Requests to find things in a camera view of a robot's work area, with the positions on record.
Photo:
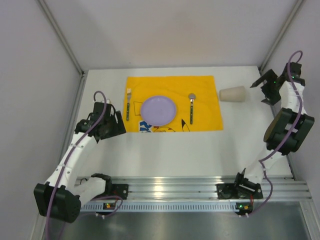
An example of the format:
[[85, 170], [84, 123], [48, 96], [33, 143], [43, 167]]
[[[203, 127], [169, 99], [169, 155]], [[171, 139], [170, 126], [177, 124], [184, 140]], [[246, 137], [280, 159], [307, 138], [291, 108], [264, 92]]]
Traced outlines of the beige paper cup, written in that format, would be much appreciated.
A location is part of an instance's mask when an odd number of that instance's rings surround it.
[[242, 103], [246, 100], [246, 88], [242, 85], [242, 86], [221, 89], [219, 91], [219, 100], [221, 102]]

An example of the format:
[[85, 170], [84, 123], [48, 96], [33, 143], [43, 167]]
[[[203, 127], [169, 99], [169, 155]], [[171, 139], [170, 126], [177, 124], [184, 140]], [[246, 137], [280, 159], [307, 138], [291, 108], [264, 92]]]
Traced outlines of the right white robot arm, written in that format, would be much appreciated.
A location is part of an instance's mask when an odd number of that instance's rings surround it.
[[267, 170], [282, 156], [295, 153], [314, 125], [314, 117], [304, 108], [306, 83], [301, 78], [301, 68], [298, 62], [287, 63], [281, 75], [270, 69], [251, 85], [261, 86], [263, 103], [270, 106], [280, 103], [280, 110], [263, 136], [265, 148], [257, 160], [235, 177], [233, 187], [239, 199], [262, 198], [261, 182]]

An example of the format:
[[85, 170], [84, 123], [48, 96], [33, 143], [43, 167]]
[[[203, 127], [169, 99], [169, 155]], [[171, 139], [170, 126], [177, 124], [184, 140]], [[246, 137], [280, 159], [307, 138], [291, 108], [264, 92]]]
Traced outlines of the spoon with green handle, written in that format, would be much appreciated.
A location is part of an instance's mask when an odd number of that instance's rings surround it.
[[189, 123], [193, 124], [193, 115], [194, 115], [194, 101], [196, 99], [196, 95], [194, 93], [190, 93], [188, 95], [189, 101], [190, 101], [190, 120]]

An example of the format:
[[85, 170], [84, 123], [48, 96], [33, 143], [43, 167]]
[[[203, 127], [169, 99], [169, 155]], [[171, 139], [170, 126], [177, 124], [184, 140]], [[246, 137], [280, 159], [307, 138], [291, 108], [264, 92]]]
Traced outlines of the yellow cloth placemat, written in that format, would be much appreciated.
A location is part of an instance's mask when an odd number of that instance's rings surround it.
[[[212, 75], [204, 76], [129, 76], [125, 90], [131, 88], [129, 121], [126, 121], [127, 98], [124, 99], [124, 126], [131, 133], [207, 132], [223, 130], [223, 119]], [[189, 94], [194, 93], [193, 124], [190, 124]], [[165, 96], [176, 105], [171, 123], [152, 126], [143, 121], [140, 109], [145, 100]]]

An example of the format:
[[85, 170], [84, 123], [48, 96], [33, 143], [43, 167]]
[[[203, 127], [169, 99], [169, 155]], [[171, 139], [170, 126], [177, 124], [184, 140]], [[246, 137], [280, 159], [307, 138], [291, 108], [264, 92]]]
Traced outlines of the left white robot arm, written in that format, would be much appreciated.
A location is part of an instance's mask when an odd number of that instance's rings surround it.
[[73, 223], [91, 200], [127, 199], [128, 184], [113, 184], [112, 178], [103, 173], [94, 173], [76, 184], [82, 166], [98, 143], [125, 133], [121, 112], [110, 103], [95, 102], [88, 117], [77, 123], [71, 143], [52, 175], [35, 186], [39, 214]]

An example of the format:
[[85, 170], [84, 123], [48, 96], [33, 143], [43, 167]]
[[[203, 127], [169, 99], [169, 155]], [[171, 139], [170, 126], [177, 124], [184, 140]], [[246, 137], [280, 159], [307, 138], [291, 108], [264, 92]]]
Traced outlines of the purple plastic plate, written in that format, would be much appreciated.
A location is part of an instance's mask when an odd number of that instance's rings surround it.
[[177, 107], [169, 97], [155, 95], [143, 102], [140, 115], [148, 125], [161, 127], [175, 119]]

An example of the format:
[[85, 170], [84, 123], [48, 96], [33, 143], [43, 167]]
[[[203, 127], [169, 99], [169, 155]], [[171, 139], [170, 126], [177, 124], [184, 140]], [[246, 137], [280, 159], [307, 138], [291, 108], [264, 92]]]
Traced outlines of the fork with green handle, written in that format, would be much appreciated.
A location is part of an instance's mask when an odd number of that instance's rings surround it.
[[130, 100], [132, 97], [132, 89], [131, 88], [127, 88], [126, 89], [126, 99], [127, 99], [127, 103], [126, 103], [126, 121], [128, 122], [130, 120]]

